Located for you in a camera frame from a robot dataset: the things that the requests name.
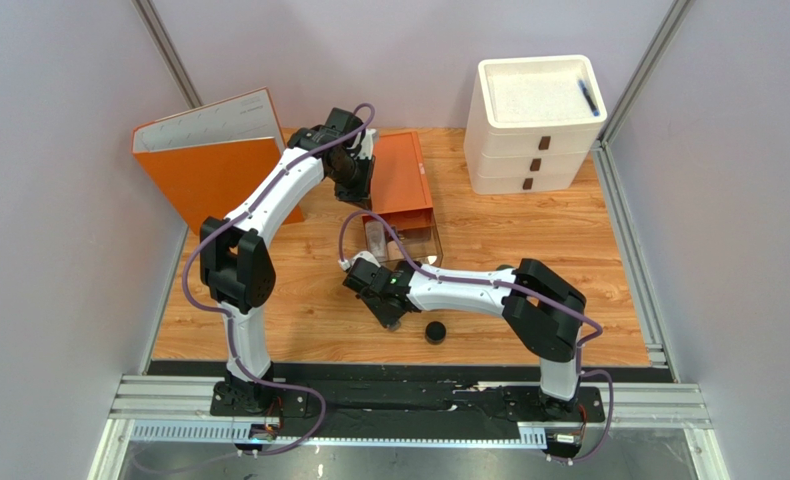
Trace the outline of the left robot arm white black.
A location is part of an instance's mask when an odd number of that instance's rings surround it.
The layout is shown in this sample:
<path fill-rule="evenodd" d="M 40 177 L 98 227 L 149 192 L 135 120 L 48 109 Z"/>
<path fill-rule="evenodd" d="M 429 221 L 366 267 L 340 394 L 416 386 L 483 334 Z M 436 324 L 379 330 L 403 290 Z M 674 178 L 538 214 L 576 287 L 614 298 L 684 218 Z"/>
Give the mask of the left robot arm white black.
<path fill-rule="evenodd" d="M 325 179 L 337 200 L 369 208 L 378 132 L 356 112 L 331 110 L 327 120 L 297 130 L 254 193 L 223 219 L 200 227 L 200 278 L 225 324 L 230 358 L 213 390 L 215 416 L 265 413 L 276 402 L 264 306 L 275 284 L 269 246 L 288 215 Z"/>

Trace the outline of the clear plastic bottle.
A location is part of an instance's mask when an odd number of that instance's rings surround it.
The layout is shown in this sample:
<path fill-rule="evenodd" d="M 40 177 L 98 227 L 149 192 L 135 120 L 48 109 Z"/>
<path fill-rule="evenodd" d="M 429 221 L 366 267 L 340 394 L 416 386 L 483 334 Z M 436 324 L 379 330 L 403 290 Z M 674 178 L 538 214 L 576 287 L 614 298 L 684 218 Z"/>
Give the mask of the clear plastic bottle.
<path fill-rule="evenodd" d="M 377 220 L 369 220 L 364 224 L 368 251 L 379 262 L 388 260 L 387 237 L 385 227 Z"/>

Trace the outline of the orange makeup drawer box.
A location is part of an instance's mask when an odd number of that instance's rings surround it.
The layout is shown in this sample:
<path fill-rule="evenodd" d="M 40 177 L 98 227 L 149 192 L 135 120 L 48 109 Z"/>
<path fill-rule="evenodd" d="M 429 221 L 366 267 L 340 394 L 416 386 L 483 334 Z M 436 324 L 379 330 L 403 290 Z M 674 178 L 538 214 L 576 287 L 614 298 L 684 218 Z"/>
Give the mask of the orange makeup drawer box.
<path fill-rule="evenodd" d="M 432 227 L 433 201 L 418 133 L 381 134 L 374 155 L 372 211 L 398 230 Z"/>

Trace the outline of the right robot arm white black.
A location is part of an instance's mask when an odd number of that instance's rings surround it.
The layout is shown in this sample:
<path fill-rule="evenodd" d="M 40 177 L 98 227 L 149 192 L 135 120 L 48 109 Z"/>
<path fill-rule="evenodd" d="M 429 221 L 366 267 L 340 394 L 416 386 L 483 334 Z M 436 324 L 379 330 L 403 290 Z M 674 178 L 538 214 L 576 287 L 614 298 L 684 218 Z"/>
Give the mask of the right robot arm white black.
<path fill-rule="evenodd" d="M 408 313 L 451 310 L 504 320 L 540 360 L 536 405 L 546 419 L 576 411 L 578 356 L 586 299 L 545 264 L 524 259 L 516 268 L 450 270 L 403 260 L 393 269 L 374 257 L 343 260 L 344 286 L 385 328 Z"/>

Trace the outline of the clear acrylic drawer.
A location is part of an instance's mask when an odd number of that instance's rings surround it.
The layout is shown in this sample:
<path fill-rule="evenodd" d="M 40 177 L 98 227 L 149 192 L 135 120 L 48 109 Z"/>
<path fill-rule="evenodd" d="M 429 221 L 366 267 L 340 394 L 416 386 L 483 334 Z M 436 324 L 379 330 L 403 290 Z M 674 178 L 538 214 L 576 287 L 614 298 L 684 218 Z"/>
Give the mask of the clear acrylic drawer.
<path fill-rule="evenodd" d="M 380 216 L 392 228 L 395 233 L 395 237 L 401 242 L 411 259 L 413 259 L 416 263 L 432 265 L 435 267 L 441 266 L 443 261 L 443 250 L 436 221 L 430 209 L 392 212 L 386 214 L 381 213 Z M 377 219 L 369 215 L 364 215 L 362 217 L 363 227 L 364 224 L 369 220 Z M 388 232 L 386 228 L 385 230 L 387 237 L 388 260 L 385 262 L 377 261 L 387 267 L 393 267 L 398 262 L 404 260 L 405 256 L 396 245 L 394 237 Z"/>

